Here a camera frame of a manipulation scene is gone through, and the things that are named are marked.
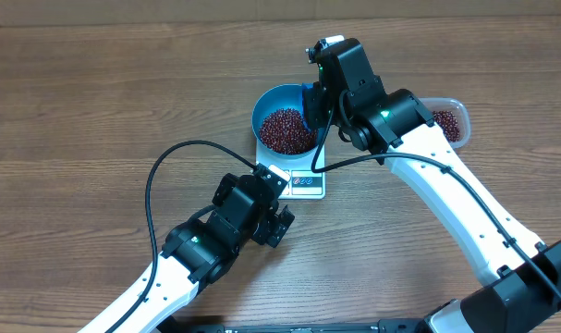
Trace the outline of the blue plastic measuring scoop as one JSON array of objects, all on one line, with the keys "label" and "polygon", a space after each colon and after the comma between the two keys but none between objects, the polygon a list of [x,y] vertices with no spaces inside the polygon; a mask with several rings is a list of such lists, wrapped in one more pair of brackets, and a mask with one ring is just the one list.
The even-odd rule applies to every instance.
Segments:
[{"label": "blue plastic measuring scoop", "polygon": [[314,130],[314,121],[311,117],[313,112],[314,86],[312,83],[301,84],[301,104],[302,104],[302,117],[303,122],[308,130]]}]

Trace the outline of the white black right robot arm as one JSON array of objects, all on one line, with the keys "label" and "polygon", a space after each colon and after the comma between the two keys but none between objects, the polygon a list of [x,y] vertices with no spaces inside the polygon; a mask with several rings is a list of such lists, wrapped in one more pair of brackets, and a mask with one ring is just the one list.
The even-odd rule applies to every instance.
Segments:
[{"label": "white black right robot arm", "polygon": [[333,36],[307,50],[319,78],[302,90],[312,129],[400,177],[453,237],[480,282],[416,325],[419,332],[528,332],[561,311],[561,241],[546,244],[496,201],[411,91],[387,92],[361,43]]}]

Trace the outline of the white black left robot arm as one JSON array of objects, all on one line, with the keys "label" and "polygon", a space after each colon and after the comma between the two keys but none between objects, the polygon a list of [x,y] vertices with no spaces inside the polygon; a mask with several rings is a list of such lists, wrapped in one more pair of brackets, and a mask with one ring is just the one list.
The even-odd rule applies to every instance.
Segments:
[{"label": "white black left robot arm", "polygon": [[277,166],[225,175],[213,204],[173,228],[154,265],[98,314],[83,332],[155,332],[225,275],[247,241],[276,247],[294,216],[278,199],[290,182]]}]

